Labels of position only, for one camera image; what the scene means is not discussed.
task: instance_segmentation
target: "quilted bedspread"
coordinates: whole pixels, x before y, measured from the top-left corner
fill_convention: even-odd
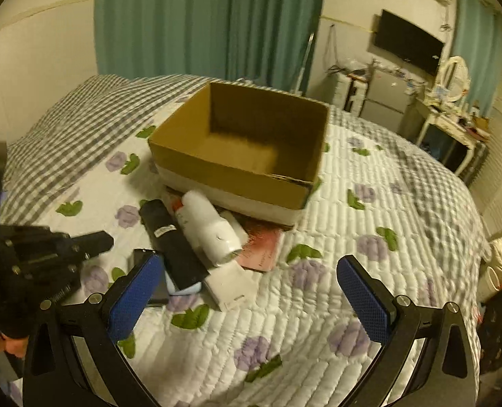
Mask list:
[[[104,229],[115,239],[86,263],[73,302],[105,292],[128,272],[132,250],[150,246],[138,209],[162,185],[146,138],[207,81],[93,77],[10,148],[4,222],[72,235]],[[281,236],[276,267],[252,273],[252,305],[221,312],[205,291],[172,297],[165,308],[147,308],[119,344],[161,405],[337,406],[380,347],[337,284],[345,254],[394,295],[423,306],[456,301],[478,374],[475,293],[488,245],[467,188],[414,145],[334,107],[326,142],[320,187]],[[318,253],[289,261],[299,244]],[[180,327],[174,319],[188,310],[195,322]],[[404,390],[421,346],[389,402]]]

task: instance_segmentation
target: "cardboard box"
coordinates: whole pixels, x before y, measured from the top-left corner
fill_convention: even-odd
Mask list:
[[[157,127],[149,147],[167,186],[292,226],[317,179],[327,122],[317,101],[212,82]]]

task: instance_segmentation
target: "vanity table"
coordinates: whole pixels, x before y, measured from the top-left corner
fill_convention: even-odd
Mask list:
[[[479,139],[475,138],[464,127],[453,122],[446,115],[440,114],[433,107],[426,105],[423,100],[420,99],[416,100],[414,110],[416,110],[425,119],[423,127],[420,130],[419,136],[415,141],[416,146],[420,147],[420,145],[423,143],[424,136],[426,136],[426,131],[428,130],[428,127],[434,125],[455,140],[451,144],[451,147],[449,148],[447,154],[443,157],[442,159],[443,164],[445,164],[449,159],[449,157],[451,156],[456,141],[460,142],[467,148],[464,160],[462,160],[461,164],[454,172],[454,174],[458,176],[464,170],[464,168],[467,167],[467,164],[470,163],[470,160],[472,159],[473,153],[475,151],[475,146],[477,145]]]
[[[458,116],[463,114],[461,114],[460,108],[453,106],[453,103],[457,101],[464,104],[465,96],[470,89],[470,82],[471,79],[464,59],[459,56],[449,58],[439,69],[434,89],[427,93],[424,100],[415,100],[415,103],[406,111],[398,129],[398,134],[411,142],[415,142],[418,147],[423,143],[428,127],[431,125],[448,134],[454,141],[442,158],[441,162],[444,165],[453,153],[456,142],[464,145],[467,149],[466,156],[454,172],[457,176],[464,171],[472,160],[477,143],[484,141],[477,134],[458,124]],[[442,112],[432,107],[433,104],[442,105],[447,109],[450,105],[453,115],[449,114],[449,111]]]

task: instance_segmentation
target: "television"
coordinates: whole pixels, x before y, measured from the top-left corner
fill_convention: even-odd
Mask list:
[[[434,76],[444,43],[409,21],[383,10],[374,45]]]

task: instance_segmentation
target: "white mirror frame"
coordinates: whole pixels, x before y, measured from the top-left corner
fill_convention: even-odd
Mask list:
[[[469,75],[469,71],[467,70],[467,65],[466,61],[464,61],[464,58],[461,56],[452,56],[449,58],[444,64],[439,69],[439,72],[435,78],[435,83],[437,85],[441,85],[444,87],[442,84],[445,82],[445,78],[447,77],[447,70],[452,66],[456,64],[457,68],[454,70],[455,72],[463,72],[461,75],[460,79],[463,81],[463,86],[461,88],[461,94],[459,96],[447,96],[445,97],[445,101],[447,102],[455,102],[461,99],[470,89],[470,82],[471,78]]]

